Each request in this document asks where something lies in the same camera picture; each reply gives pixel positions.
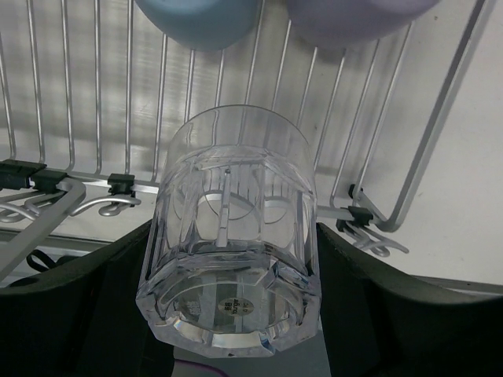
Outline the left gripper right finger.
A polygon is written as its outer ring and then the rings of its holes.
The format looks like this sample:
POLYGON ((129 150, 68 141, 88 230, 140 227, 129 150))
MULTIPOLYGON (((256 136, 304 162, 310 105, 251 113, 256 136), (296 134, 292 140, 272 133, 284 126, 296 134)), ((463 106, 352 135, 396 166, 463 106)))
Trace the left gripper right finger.
POLYGON ((502 300, 445 289, 317 224, 321 322, 333 376, 499 376, 502 300))

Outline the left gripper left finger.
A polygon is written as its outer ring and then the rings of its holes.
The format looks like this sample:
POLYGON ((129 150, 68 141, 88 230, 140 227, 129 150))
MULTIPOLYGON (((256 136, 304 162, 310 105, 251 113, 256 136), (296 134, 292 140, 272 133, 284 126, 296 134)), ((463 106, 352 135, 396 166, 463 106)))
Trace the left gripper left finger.
POLYGON ((150 223, 1 290, 3 376, 170 376, 135 296, 150 223))

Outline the clear glass tumbler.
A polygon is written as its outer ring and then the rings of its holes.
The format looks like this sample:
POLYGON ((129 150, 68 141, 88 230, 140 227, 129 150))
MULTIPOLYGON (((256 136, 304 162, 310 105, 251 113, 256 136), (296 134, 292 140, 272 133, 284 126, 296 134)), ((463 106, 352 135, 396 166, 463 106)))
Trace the clear glass tumbler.
POLYGON ((319 329, 314 165, 285 117, 227 105, 173 136, 136 294, 154 337, 269 357, 319 329))

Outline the lilac cup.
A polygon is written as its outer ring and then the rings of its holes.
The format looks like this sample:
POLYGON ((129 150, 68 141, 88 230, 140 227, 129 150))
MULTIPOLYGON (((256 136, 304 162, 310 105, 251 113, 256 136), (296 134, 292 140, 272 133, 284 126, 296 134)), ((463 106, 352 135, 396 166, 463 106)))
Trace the lilac cup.
POLYGON ((304 40, 335 49, 385 37, 425 14, 439 2, 373 0, 291 0, 293 28, 304 40))

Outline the blue cup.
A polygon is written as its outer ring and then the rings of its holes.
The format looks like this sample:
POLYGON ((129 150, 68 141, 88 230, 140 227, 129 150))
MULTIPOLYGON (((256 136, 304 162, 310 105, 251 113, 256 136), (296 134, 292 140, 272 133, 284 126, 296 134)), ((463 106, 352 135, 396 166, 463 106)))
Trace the blue cup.
POLYGON ((137 1, 138 8, 167 37, 199 51, 225 49, 255 25, 259 2, 137 1))

